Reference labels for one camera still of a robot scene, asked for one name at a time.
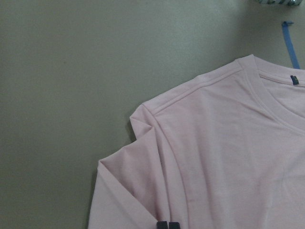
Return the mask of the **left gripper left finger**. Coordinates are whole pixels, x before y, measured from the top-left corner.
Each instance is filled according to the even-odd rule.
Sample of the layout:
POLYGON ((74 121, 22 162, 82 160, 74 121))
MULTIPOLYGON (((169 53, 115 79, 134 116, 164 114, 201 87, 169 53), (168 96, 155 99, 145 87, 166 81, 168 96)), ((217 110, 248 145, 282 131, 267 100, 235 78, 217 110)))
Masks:
POLYGON ((167 221, 158 221, 156 223, 156 228, 157 229, 168 229, 168 223, 167 221))

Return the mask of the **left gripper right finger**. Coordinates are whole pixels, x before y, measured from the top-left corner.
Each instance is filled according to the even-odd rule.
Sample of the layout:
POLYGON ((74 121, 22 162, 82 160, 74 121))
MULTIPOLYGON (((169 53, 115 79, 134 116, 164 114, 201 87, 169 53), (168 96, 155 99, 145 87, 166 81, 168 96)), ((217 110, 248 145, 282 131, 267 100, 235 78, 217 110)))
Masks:
POLYGON ((169 222, 169 229, 180 229, 179 222, 169 222))

